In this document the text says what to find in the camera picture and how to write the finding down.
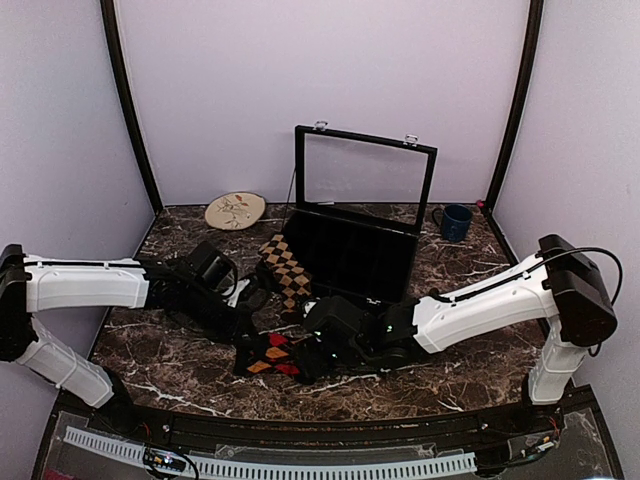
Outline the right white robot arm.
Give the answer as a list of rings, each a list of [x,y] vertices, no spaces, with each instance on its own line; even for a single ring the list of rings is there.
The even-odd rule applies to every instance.
[[[590,348],[615,332],[616,294],[608,293],[592,247],[550,234],[536,253],[494,277],[449,293],[410,298],[374,316],[341,296],[306,303],[303,327],[328,364],[395,370],[467,339],[544,319],[550,332],[527,375],[527,398],[510,413],[521,434],[534,432],[559,402]]]

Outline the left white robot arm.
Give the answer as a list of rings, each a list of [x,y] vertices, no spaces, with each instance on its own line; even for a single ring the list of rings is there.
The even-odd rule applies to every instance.
[[[118,376],[80,357],[35,317],[84,307],[162,310],[190,319],[206,337],[233,343],[254,334],[252,314],[267,288],[256,273],[241,277],[211,243],[169,260],[60,260],[27,255],[10,244],[1,254],[1,359],[66,390],[120,436],[141,427],[140,412]]]

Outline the red yellow black argyle sock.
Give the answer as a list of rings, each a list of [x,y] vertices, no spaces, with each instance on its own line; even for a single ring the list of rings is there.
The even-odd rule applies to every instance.
[[[233,374],[252,377],[279,373],[303,385],[311,385],[331,371],[331,357],[311,337],[293,339],[268,332],[242,338],[235,345]]]

